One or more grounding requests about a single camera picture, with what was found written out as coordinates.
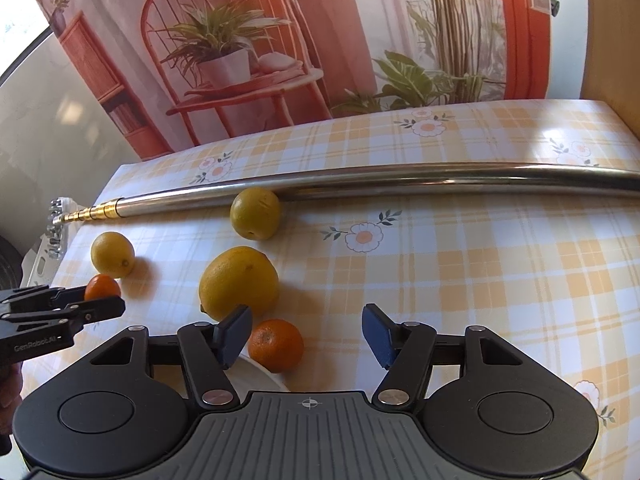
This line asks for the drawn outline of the person's left hand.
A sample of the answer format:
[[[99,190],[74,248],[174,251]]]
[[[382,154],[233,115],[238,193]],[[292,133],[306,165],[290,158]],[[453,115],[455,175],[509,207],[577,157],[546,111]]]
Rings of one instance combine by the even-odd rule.
[[[12,434],[12,420],[22,402],[23,365],[15,363],[2,368],[0,380],[0,431],[4,436]]]

